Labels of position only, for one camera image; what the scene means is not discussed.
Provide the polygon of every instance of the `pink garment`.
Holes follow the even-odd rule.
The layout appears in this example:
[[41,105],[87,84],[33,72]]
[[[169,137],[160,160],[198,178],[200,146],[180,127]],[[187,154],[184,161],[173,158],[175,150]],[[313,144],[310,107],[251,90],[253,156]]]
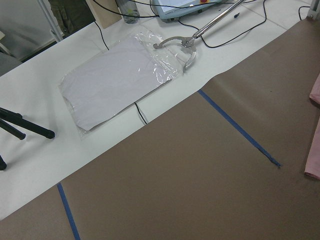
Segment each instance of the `pink garment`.
[[[320,74],[313,85],[310,98],[320,104]],[[304,172],[320,180],[320,119],[314,133]]]

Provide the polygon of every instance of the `table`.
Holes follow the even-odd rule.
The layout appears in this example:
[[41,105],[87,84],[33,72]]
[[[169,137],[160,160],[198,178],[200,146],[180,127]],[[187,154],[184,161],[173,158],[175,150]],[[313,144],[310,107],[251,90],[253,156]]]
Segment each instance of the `table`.
[[[243,4],[203,37],[217,45],[263,21],[262,0]],[[187,72],[160,87],[137,103],[150,122],[200,89],[208,80],[235,66],[246,57],[284,33],[299,21],[298,8],[311,0],[267,0],[268,20],[245,36],[220,48],[206,48],[196,40],[197,56]],[[149,6],[139,5],[141,16],[152,15]],[[181,19],[202,27],[221,7]],[[301,10],[302,18],[308,9]],[[158,18],[140,19],[139,25],[161,35],[191,36],[195,30],[178,22],[164,23]],[[135,31],[134,25],[119,21],[103,29],[108,46]],[[134,105],[86,135],[81,135],[59,90],[63,76],[106,50],[97,26],[92,23],[55,46],[40,53],[0,77],[0,106],[21,113],[28,121],[55,131],[53,140],[23,130],[19,141],[0,133],[0,154],[8,164],[0,172],[0,219],[5,218],[59,181],[75,172],[144,125]]]

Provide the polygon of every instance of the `brown mat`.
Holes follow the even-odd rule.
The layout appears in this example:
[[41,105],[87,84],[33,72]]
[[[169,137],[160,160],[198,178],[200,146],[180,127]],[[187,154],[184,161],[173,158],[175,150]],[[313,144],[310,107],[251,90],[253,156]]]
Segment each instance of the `brown mat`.
[[1,240],[72,240],[58,188],[53,186],[0,221]]
[[283,168],[195,93],[62,181],[81,238],[320,239],[320,184],[303,175],[318,26],[300,22],[202,89]]

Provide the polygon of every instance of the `blue tape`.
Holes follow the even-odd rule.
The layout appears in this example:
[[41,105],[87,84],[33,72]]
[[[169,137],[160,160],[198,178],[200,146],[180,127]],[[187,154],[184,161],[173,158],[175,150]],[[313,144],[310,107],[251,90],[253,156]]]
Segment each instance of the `blue tape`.
[[65,210],[66,216],[68,217],[69,224],[70,224],[74,239],[75,240],[80,240],[80,235],[79,235],[79,232],[78,232],[74,217],[72,216],[72,213],[71,213],[71,210],[70,210],[70,207],[69,207],[69,204],[68,204],[68,200],[67,200],[67,197],[65,195],[65,191],[64,191],[64,189],[63,189],[63,187],[62,187],[60,182],[56,186],[58,187],[58,190],[59,190],[59,193],[60,193],[60,197],[61,197],[61,200],[62,200],[62,203],[63,203],[63,206],[64,206],[64,210]]
[[253,146],[263,153],[273,164],[281,167],[281,164],[275,160],[256,140],[254,140],[238,123],[236,123],[225,111],[222,110],[204,91],[201,89],[198,93],[217,110],[235,129],[237,129]]

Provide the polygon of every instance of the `black tripod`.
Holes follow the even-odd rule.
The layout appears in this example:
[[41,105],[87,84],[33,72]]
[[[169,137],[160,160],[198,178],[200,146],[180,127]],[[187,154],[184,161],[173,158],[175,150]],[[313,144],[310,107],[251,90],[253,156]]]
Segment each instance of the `black tripod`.
[[[28,129],[36,134],[40,134],[48,139],[53,139],[55,137],[55,133],[51,130],[45,129],[42,126],[38,126],[30,121],[24,120],[20,113],[15,113],[4,108],[0,107],[0,128],[6,130],[12,135],[16,136],[18,139],[23,140],[26,135],[10,124],[6,123],[10,122],[12,124],[18,125],[24,129]],[[0,171],[5,170],[7,164],[4,162],[2,157],[0,156]]]

